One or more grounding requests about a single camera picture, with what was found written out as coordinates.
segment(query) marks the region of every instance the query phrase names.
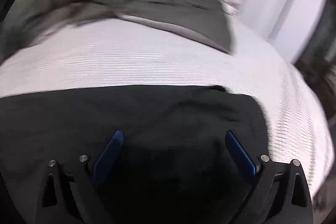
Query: mattress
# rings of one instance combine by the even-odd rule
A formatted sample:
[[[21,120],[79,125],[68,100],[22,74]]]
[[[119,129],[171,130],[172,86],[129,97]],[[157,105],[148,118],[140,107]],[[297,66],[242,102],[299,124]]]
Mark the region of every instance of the mattress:
[[[298,159],[313,197],[334,160],[320,102],[270,44],[239,18],[227,17],[231,55],[119,19],[68,25],[3,63],[0,97],[117,85],[221,85],[257,100],[268,125],[271,159]]]

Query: gray cloth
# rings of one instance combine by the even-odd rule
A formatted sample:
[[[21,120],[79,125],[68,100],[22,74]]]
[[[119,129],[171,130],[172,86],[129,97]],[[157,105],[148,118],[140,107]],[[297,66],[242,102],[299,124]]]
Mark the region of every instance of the gray cloth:
[[[0,64],[55,25],[116,16],[230,51],[218,0],[16,0],[1,26]]]

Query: metal screw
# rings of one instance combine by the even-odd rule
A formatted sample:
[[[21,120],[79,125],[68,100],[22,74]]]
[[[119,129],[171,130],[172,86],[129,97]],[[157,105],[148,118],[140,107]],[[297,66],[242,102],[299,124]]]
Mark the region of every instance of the metal screw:
[[[293,160],[294,165],[300,166],[300,162],[298,160]]]
[[[51,160],[50,162],[49,162],[49,166],[54,166],[56,164],[56,160]]]
[[[260,158],[264,162],[268,162],[269,161],[269,157],[267,155],[262,155]]]
[[[87,161],[88,158],[89,158],[89,157],[88,157],[87,155],[81,155],[81,156],[79,157],[79,161],[84,162],[84,161]]]

